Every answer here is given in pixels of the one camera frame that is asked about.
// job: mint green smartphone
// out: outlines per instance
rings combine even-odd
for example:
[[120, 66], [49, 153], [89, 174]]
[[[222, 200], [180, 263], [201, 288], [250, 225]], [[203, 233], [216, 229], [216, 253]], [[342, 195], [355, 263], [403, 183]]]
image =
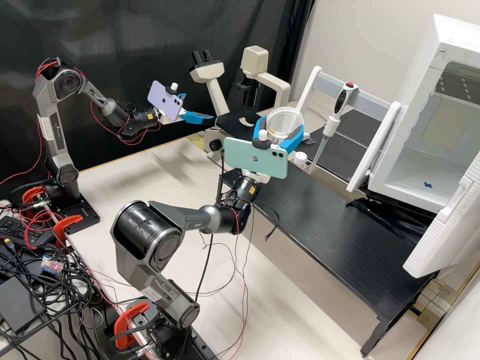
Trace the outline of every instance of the mint green smartphone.
[[262, 150], [254, 147], [250, 141], [226, 137], [223, 140], [225, 162], [234, 168], [265, 174], [274, 178], [287, 177], [287, 151], [277, 145]]

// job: white tabletop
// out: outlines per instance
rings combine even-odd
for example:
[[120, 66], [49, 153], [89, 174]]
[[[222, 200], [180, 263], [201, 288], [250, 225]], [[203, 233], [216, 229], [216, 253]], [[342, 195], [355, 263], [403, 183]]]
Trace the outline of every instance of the white tabletop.
[[[196, 209], [213, 204], [219, 172], [219, 167], [185, 138], [83, 171], [80, 190], [101, 221], [68, 239], [91, 270], [125, 283], [117, 272], [115, 246], [110, 236], [118, 210], [133, 200], [155, 200]], [[248, 236], [244, 232], [239, 239], [240, 268]], [[235, 237], [218, 234], [214, 242], [223, 242], [233, 251]], [[275, 246], [275, 236], [269, 243]], [[185, 291], [194, 292], [207, 255], [203, 247], [198, 231], [187, 232], [162, 274]], [[98, 272], [94, 275], [101, 284], [115, 287], [116, 296], [111, 287], [103, 286], [112, 301], [141, 296], [136, 289], [115, 283]], [[214, 246], [202, 291], [222, 286], [232, 272], [228, 250]], [[359, 345], [254, 246], [248, 253], [245, 278], [249, 314], [236, 359], [360, 359]], [[240, 334], [243, 289], [243, 281], [236, 275], [221, 292], [198, 300], [200, 314], [193, 326], [215, 353], [229, 347]], [[221, 358], [229, 359], [236, 348]]]

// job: black backdrop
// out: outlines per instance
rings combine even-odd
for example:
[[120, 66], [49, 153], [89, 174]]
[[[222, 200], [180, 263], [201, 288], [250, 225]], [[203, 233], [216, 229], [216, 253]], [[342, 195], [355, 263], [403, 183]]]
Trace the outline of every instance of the black backdrop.
[[[191, 51], [211, 49], [222, 60], [219, 79], [230, 109], [239, 106], [235, 82], [243, 48], [269, 50], [269, 72], [290, 80], [311, 0], [9, 0], [0, 1], [0, 181], [28, 169], [39, 151], [34, 74], [46, 58], [76, 65], [107, 97], [149, 107], [153, 80], [179, 84], [184, 107], [214, 114], [204, 84], [192, 81]], [[260, 92], [258, 106], [273, 104]], [[86, 96], [59, 105], [70, 155], [79, 170], [195, 133], [178, 122], [126, 146], [92, 119]], [[0, 186], [0, 199], [23, 183], [46, 177], [41, 163], [29, 174]]]

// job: small white bottle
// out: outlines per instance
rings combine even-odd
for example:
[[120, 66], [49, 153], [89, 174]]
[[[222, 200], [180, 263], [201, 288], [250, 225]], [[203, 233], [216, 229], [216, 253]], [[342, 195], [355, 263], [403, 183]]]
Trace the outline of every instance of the small white bottle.
[[307, 154], [303, 151], [297, 151], [293, 157], [293, 163], [297, 168], [305, 170], [307, 168]]

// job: red clamp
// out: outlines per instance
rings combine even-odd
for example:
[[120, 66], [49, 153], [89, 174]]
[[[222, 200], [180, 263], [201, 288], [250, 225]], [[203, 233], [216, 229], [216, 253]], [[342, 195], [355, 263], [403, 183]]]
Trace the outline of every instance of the red clamp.
[[83, 219], [84, 217], [82, 215], [72, 215], [60, 220], [55, 224], [53, 227], [53, 232], [57, 238], [57, 241], [55, 242], [57, 248], [63, 248], [67, 241], [67, 237], [65, 236], [65, 228], [68, 228], [74, 223], [81, 222]]
[[34, 196], [43, 194], [44, 191], [45, 189], [43, 186], [32, 187], [23, 193], [21, 196], [21, 202], [28, 203]]
[[[37, 195], [40, 195], [40, 194], [43, 194], [45, 192], [45, 189], [43, 186], [35, 186], [35, 187], [32, 187], [32, 188], [29, 188], [27, 191], [25, 191], [23, 193], [23, 195], [21, 196], [21, 202], [26, 204], [26, 203], [29, 203], [32, 201], [32, 199], [37, 196]], [[27, 210], [25, 211], [25, 215], [27, 218], [30, 218], [30, 219], [33, 219], [34, 216], [36, 214], [36, 210]], [[48, 220], [49, 219], [49, 216], [47, 215], [45, 218], [43, 218], [43, 215], [40, 215], [38, 217], [38, 220], [42, 221], [42, 220]]]
[[[137, 316], [138, 314], [143, 313], [149, 308], [149, 305], [142, 301], [137, 305], [134, 305], [128, 308], [120, 317], [115, 321], [115, 325], [113, 326], [113, 333], [115, 335], [127, 331], [129, 329], [128, 322]], [[115, 339], [115, 345], [117, 349], [124, 350], [128, 348], [135, 342], [135, 338], [132, 335], [125, 335]]]

